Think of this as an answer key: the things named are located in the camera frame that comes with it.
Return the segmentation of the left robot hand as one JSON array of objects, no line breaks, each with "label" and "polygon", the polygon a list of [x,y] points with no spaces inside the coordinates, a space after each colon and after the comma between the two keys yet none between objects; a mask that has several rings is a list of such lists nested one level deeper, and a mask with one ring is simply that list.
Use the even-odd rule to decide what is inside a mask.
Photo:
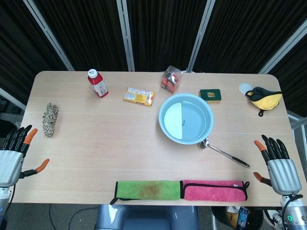
[{"label": "left robot hand", "polygon": [[31,125],[11,130],[6,136],[0,148],[0,186],[7,188],[15,185],[19,179],[29,177],[43,171],[49,159],[31,170],[22,171],[24,159],[27,155],[31,141],[37,133],[37,129],[31,129]]}]

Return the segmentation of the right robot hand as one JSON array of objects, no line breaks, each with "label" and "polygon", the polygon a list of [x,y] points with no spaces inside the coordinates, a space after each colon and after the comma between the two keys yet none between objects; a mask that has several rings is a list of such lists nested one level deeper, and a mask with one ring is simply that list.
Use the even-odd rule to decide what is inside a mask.
[{"label": "right robot hand", "polygon": [[280,139],[261,136],[265,142],[262,145],[258,140],[254,144],[258,147],[266,163],[269,179],[264,178],[258,172],[253,175],[256,179],[273,188],[282,196],[295,195],[302,189],[294,162],[290,159],[286,146]]}]

